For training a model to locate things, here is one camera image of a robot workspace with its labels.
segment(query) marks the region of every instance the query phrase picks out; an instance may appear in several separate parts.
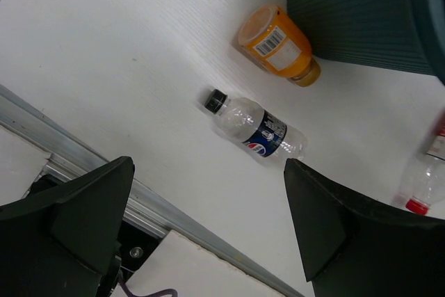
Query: orange bottle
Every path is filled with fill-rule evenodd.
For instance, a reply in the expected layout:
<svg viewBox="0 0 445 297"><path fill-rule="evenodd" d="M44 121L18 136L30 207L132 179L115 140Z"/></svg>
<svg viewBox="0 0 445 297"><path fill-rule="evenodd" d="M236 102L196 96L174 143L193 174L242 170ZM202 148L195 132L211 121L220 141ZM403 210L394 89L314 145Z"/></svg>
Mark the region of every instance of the orange bottle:
<svg viewBox="0 0 445 297"><path fill-rule="evenodd" d="M296 85L309 86L320 77L311 44L277 5L253 12L238 33L238 43L267 70Z"/></svg>

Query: trash can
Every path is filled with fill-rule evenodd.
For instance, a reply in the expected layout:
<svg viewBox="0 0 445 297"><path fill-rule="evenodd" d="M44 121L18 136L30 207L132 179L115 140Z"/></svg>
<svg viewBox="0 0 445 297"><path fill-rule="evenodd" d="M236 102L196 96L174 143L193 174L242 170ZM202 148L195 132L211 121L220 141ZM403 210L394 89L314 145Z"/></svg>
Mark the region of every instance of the trash can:
<svg viewBox="0 0 445 297"><path fill-rule="evenodd" d="M287 0L287 10L318 57L445 83L444 0Z"/></svg>

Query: white panel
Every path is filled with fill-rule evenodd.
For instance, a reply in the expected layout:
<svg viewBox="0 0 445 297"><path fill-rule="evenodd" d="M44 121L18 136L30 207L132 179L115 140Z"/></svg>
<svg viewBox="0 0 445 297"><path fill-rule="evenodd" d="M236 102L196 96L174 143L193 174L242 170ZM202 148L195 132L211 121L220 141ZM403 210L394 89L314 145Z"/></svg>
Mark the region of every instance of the white panel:
<svg viewBox="0 0 445 297"><path fill-rule="evenodd" d="M0 127L0 206L20 200L49 154Z"/></svg>
<svg viewBox="0 0 445 297"><path fill-rule="evenodd" d="M179 297L279 297L270 287L171 232L127 284L137 296L175 289ZM112 297L125 297L117 287Z"/></svg>
<svg viewBox="0 0 445 297"><path fill-rule="evenodd" d="M306 162L383 202L445 105L434 77L320 61L299 88L234 47L243 20L284 0L2 0L1 83L307 297L282 169L217 136L212 87L301 129Z"/></svg>

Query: white label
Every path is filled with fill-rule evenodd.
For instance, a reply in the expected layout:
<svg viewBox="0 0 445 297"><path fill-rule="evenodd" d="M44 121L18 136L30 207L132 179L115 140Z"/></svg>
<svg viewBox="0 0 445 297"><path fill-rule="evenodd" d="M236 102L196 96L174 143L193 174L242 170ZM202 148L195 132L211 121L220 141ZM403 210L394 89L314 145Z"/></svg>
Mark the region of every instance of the white label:
<svg viewBox="0 0 445 297"><path fill-rule="evenodd" d="M269 55L272 51L277 49L281 42L286 38L286 34L276 26L269 35L260 43L255 45L255 50L262 56Z"/></svg>
<svg viewBox="0 0 445 297"><path fill-rule="evenodd" d="M281 71L286 67L289 67L296 61L297 57L301 54L301 50L296 46L291 40L287 40L283 46L271 57L266 60L275 68L277 71Z"/></svg>
<svg viewBox="0 0 445 297"><path fill-rule="evenodd" d="M426 154L445 160L445 136L438 135Z"/></svg>

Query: plastic bottle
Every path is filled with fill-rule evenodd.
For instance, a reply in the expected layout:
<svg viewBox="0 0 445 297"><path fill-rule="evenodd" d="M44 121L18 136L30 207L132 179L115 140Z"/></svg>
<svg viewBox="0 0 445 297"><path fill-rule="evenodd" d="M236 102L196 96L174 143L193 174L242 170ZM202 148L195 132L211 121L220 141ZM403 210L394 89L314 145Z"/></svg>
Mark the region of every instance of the plastic bottle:
<svg viewBox="0 0 445 297"><path fill-rule="evenodd" d="M436 129L432 144L411 160L403 178L414 189L405 207L419 215L426 215L431 205L445 200L445 113Z"/></svg>
<svg viewBox="0 0 445 297"><path fill-rule="evenodd" d="M273 74L305 87L321 73L305 34L277 5L253 12L238 33L238 43Z"/></svg>
<svg viewBox="0 0 445 297"><path fill-rule="evenodd" d="M214 90L204 106L216 116L216 125L230 140L246 145L282 167L288 158L303 159L307 146L305 135L258 103L244 97L230 99Z"/></svg>

